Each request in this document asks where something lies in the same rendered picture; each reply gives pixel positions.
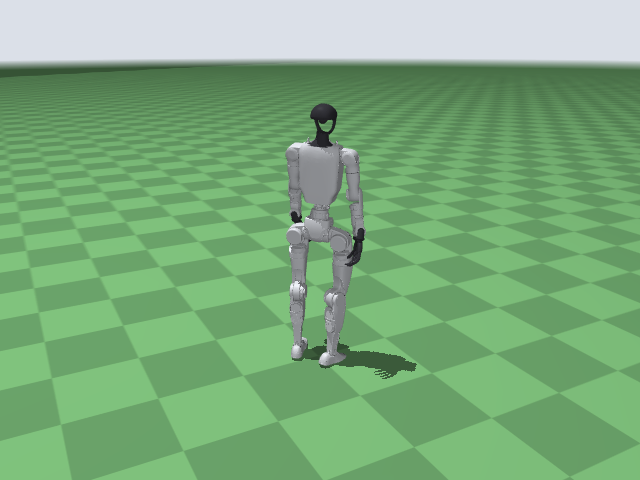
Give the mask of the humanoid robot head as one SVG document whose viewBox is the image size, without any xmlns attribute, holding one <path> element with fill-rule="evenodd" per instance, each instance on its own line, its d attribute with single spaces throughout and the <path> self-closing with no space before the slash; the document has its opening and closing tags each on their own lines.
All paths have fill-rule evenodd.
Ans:
<svg viewBox="0 0 640 480">
<path fill-rule="evenodd" d="M 332 146 L 333 144 L 329 142 L 329 134 L 333 132 L 336 124 L 337 111 L 335 108 L 329 104 L 318 104 L 312 109 L 310 117 L 311 119 L 314 119 L 317 127 L 316 138 L 313 142 L 309 143 L 310 146 L 323 148 L 328 148 L 326 146 Z M 324 124 L 327 120 L 332 120 L 333 124 L 332 128 L 328 132 L 325 132 L 320 128 L 319 122 Z"/>
</svg>

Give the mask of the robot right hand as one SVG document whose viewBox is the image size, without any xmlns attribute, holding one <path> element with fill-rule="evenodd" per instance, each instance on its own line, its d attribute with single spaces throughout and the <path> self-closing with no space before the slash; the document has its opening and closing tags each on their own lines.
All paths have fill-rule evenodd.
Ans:
<svg viewBox="0 0 640 480">
<path fill-rule="evenodd" d="M 365 240 L 364 233 L 365 233 L 364 229 L 363 228 L 359 228 L 358 232 L 357 232 L 357 237 L 353 236 L 353 240 L 355 240 L 354 247 L 353 247 L 352 252 L 347 256 L 347 259 L 349 259 L 352 256 L 353 257 L 352 257 L 352 260 L 349 263 L 345 264 L 346 266 L 350 267 L 350 266 L 355 265 L 357 262 L 359 262 L 360 257 L 361 257 L 361 253 L 362 253 L 362 248 L 363 248 L 362 241 Z"/>
</svg>

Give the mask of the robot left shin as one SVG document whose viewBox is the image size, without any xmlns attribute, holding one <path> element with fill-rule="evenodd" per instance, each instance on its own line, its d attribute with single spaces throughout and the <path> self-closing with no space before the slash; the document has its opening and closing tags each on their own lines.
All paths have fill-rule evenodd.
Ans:
<svg viewBox="0 0 640 480">
<path fill-rule="evenodd" d="M 294 283 L 290 285 L 290 317 L 293 326 L 294 333 L 294 345 L 298 341 L 299 346 L 302 345 L 302 325 L 305 317 L 305 299 L 301 299 L 301 301 L 293 299 L 293 286 Z"/>
</svg>

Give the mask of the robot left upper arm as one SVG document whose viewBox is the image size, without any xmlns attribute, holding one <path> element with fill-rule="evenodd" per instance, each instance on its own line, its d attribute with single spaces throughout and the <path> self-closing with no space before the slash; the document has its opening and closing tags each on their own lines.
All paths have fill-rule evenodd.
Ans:
<svg viewBox="0 0 640 480">
<path fill-rule="evenodd" d="M 294 190 L 300 190 L 299 181 L 299 149 L 302 143 L 293 143 L 286 150 L 287 168 L 289 175 L 289 187 Z"/>
</svg>

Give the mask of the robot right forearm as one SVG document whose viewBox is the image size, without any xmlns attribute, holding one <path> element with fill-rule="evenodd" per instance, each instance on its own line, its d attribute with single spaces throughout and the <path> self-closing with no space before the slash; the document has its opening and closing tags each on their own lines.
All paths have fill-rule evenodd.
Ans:
<svg viewBox="0 0 640 480">
<path fill-rule="evenodd" d="M 353 227 L 353 236 L 357 237 L 357 232 L 359 228 L 363 228 L 366 235 L 366 229 L 364 228 L 364 218 L 363 218 L 363 192 L 361 188 L 359 188 L 359 202 L 354 202 L 349 205 L 351 210 L 351 224 Z"/>
</svg>

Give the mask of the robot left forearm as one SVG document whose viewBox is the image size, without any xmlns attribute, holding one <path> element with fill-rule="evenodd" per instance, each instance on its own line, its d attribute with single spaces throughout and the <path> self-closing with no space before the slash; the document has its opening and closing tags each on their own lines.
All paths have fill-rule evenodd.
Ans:
<svg viewBox="0 0 640 480">
<path fill-rule="evenodd" d="M 298 215 L 298 218 L 299 218 L 299 216 L 302 213 L 302 211 L 301 211 L 301 206 L 302 206 L 302 203 L 301 203 L 301 195 L 302 195 L 301 189 L 300 190 L 291 189 L 289 187 L 289 183 L 288 183 L 288 195 L 290 197 L 290 207 L 291 207 L 289 215 L 291 217 L 291 212 L 295 211 L 297 213 L 297 215 Z"/>
</svg>

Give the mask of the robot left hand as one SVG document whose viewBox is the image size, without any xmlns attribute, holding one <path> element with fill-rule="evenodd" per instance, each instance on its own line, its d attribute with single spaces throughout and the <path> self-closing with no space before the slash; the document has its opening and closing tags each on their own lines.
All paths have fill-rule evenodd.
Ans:
<svg viewBox="0 0 640 480">
<path fill-rule="evenodd" d="M 301 221 L 302 215 L 300 215 L 299 218 L 298 218 L 298 215 L 297 215 L 297 213 L 295 211 L 291 212 L 291 217 L 292 217 L 292 221 L 294 222 L 294 224 L 302 222 Z M 312 240 L 309 240 L 309 242 L 310 241 L 312 241 Z"/>
</svg>

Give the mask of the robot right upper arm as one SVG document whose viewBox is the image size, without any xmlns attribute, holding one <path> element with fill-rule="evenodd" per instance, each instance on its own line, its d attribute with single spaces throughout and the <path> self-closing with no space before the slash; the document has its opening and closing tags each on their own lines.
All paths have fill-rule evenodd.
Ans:
<svg viewBox="0 0 640 480">
<path fill-rule="evenodd" d="M 348 148 L 340 148 L 339 151 L 340 159 L 346 166 L 345 172 L 348 184 L 348 189 L 346 189 L 346 199 L 350 202 L 359 201 L 359 154 L 357 151 Z"/>
</svg>

